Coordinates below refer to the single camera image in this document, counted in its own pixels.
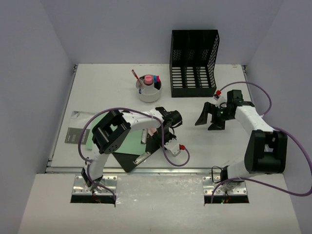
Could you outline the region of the black pink highlighter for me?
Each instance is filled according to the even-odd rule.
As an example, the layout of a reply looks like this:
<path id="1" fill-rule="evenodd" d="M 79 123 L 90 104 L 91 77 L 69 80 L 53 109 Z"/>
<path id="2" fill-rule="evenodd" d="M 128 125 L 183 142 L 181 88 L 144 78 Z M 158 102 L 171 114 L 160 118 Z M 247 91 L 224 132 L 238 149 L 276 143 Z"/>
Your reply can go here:
<path id="1" fill-rule="evenodd" d="M 158 90 L 160 90 L 161 88 L 161 81 L 160 81 L 159 76 L 156 76 L 155 88 Z"/>

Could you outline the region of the green clipboard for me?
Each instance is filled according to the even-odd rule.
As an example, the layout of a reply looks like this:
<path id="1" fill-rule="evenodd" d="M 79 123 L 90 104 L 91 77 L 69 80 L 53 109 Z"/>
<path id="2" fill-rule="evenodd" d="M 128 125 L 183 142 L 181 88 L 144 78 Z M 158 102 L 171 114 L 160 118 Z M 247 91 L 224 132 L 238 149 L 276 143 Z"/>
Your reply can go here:
<path id="1" fill-rule="evenodd" d="M 95 118 L 87 127 L 86 132 L 88 137 L 86 138 L 86 143 L 84 146 L 85 150 L 91 151 L 93 149 L 93 141 L 92 141 L 92 129 L 93 127 L 103 118 L 106 113 Z M 130 132 L 121 146 L 115 151 L 115 153 L 120 154 L 131 154 L 131 155 L 141 155 L 145 153 L 146 145 L 141 144 L 142 130 Z"/>

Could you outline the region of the black blue highlighter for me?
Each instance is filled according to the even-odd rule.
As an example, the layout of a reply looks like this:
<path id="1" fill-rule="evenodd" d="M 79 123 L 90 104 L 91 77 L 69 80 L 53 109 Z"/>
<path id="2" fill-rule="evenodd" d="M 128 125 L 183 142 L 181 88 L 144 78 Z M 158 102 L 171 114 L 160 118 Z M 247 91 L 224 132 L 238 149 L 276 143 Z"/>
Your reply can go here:
<path id="1" fill-rule="evenodd" d="M 154 80 L 154 88 L 157 88 L 157 76 L 153 75 L 153 80 Z"/>

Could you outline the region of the pink capped glue stick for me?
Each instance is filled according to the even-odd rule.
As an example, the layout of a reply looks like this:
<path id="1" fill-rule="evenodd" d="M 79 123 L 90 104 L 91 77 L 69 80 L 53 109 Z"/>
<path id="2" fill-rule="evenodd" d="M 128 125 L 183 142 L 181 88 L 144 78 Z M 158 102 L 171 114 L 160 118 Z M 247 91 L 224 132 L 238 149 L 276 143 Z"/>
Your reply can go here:
<path id="1" fill-rule="evenodd" d="M 144 77 L 144 84 L 149 86 L 149 85 L 153 85 L 154 83 L 154 77 L 152 75 L 146 75 Z"/>

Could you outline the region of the red pen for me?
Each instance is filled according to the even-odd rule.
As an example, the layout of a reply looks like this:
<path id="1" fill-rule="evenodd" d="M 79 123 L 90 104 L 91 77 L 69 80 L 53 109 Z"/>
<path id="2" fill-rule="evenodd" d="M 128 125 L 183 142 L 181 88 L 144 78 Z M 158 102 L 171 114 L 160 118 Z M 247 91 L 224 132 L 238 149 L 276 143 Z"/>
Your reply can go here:
<path id="1" fill-rule="evenodd" d="M 136 72 L 134 71 L 134 69 L 132 69 L 132 74 L 134 75 L 134 77 L 137 79 L 138 83 L 139 83 L 139 87 L 143 87 L 143 79 L 141 79 Z"/>

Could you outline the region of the pale orange highlighter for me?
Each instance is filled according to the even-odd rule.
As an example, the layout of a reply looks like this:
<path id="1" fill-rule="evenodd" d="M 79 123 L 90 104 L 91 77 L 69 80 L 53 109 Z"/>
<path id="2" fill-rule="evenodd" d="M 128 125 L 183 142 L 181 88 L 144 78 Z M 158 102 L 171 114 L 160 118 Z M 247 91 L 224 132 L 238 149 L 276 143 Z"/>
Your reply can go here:
<path id="1" fill-rule="evenodd" d="M 157 129 L 156 128 L 149 128 L 148 129 L 148 134 L 152 137 L 157 133 Z"/>

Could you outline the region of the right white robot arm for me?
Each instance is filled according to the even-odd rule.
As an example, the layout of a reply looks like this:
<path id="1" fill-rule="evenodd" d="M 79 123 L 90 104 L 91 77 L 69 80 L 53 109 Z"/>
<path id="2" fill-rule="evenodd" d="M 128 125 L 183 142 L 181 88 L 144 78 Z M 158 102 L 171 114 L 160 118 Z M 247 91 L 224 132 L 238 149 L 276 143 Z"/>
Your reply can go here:
<path id="1" fill-rule="evenodd" d="M 268 125 L 258 114 L 254 104 L 243 99 L 240 90 L 227 92 L 223 98 L 217 92 L 215 104 L 205 102 L 195 125 L 204 125 L 208 115 L 212 116 L 209 131 L 225 129 L 228 120 L 237 120 L 249 136 L 249 142 L 243 160 L 222 168 L 217 185 L 227 192 L 236 181 L 257 175 L 281 174 L 286 167 L 288 137 L 281 131 Z"/>

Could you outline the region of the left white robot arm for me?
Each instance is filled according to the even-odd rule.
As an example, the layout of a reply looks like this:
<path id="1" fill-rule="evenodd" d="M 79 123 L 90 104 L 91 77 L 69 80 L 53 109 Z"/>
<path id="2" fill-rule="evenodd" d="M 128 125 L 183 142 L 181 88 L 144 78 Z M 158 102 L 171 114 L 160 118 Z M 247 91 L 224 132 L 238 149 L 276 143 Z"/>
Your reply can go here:
<path id="1" fill-rule="evenodd" d="M 166 111 L 163 107 L 156 107 L 146 112 L 129 108 L 111 108 L 98 113 L 103 118 L 92 129 L 92 141 L 98 149 L 93 158 L 84 158 L 85 166 L 81 175 L 84 186 L 91 192 L 103 187 L 101 183 L 103 169 L 109 155 L 113 154 L 123 144 L 129 133 L 144 129 L 155 129 L 152 138 L 157 142 L 163 153 L 170 152 L 176 156 L 181 147 L 170 129 L 182 124 L 181 114 Z"/>

